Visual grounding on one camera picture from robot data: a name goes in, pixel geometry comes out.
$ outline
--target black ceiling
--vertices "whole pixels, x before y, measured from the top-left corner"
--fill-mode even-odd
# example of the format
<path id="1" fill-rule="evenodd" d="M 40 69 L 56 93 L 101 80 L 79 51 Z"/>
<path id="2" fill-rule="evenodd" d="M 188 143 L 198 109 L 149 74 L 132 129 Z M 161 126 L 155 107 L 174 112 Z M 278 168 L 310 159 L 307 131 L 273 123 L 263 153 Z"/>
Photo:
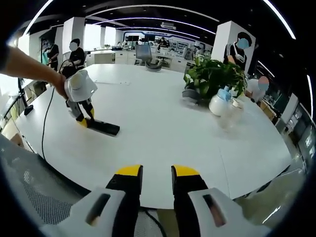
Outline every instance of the black ceiling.
<path id="1" fill-rule="evenodd" d="M 310 109 L 310 94 L 306 74 L 311 74 L 313 57 L 310 53 L 312 39 L 310 18 L 313 8 L 307 7 L 307 0 L 284 1 L 271 0 L 282 13 L 293 30 L 296 40 L 292 39 L 280 20 L 262 0 L 229 0 L 229 1 L 199 1 L 185 3 L 180 0 L 54 0 L 41 16 L 59 15 L 53 20 L 36 23 L 31 28 L 31 33 L 61 24 L 73 16 L 89 16 L 105 9 L 126 5 L 158 4 L 176 6 L 196 11 L 215 19 L 219 22 L 183 10 L 165 7 L 130 7 L 110 10 L 99 13 L 94 17 L 105 19 L 118 19 L 126 17 L 155 17 L 187 22 L 216 32 L 217 26 L 227 21 L 234 21 L 251 32 L 257 39 L 258 59 L 263 62 L 275 75 L 275 82 L 283 91 L 294 92 L 298 95 L 304 106 Z M 96 23 L 96 20 L 87 20 L 87 23 Z M 125 20 L 118 21 L 131 27 L 160 28 L 160 20 Z M 120 27 L 112 23 L 103 23 Z M 184 24 L 175 23 L 177 31 L 185 32 L 200 37 L 200 41 L 214 44 L 215 35 Z"/>

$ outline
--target floor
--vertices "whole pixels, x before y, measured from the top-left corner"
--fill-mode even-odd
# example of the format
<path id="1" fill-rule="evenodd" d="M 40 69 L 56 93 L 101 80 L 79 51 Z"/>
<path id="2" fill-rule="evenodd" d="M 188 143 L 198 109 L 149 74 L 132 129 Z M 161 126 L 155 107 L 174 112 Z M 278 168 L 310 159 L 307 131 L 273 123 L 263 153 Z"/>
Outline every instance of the floor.
<path id="1" fill-rule="evenodd" d="M 1 133 L 6 138 L 11 139 L 18 132 L 14 121 L 10 119 Z M 286 134 L 282 134 L 282 137 L 292 156 L 292 164 L 286 173 L 275 178 L 262 192 L 254 192 L 248 197 L 235 199 L 235 202 L 242 207 L 246 219 L 255 225 L 264 224 L 273 228 L 283 218 L 305 179 L 303 161 L 299 151 Z M 22 140 L 25 149 L 31 150 L 27 142 Z M 167 236 L 179 236 L 173 210 L 158 210 L 158 217 L 167 232 Z"/>

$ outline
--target desk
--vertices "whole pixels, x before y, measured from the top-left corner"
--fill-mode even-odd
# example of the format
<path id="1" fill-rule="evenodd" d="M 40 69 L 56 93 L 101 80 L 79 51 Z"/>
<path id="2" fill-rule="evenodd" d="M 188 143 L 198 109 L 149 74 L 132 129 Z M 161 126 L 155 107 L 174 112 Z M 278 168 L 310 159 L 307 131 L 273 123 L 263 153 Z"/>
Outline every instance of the desk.
<path id="1" fill-rule="evenodd" d="M 237 132 L 227 134 L 209 109 L 183 102 L 182 73 L 117 64 L 86 70 L 99 82 L 92 96 L 95 118 L 119 125 L 119 134 L 111 137 L 80 126 L 55 94 L 44 138 L 47 162 L 86 189 L 105 187 L 118 169 L 142 164 L 141 205 L 172 209 L 173 164 L 196 169 L 210 188 L 237 198 L 271 181 L 291 163 L 277 129 L 247 98 Z M 40 155 L 51 93 L 44 92 L 32 103 L 34 110 L 16 122 Z"/>

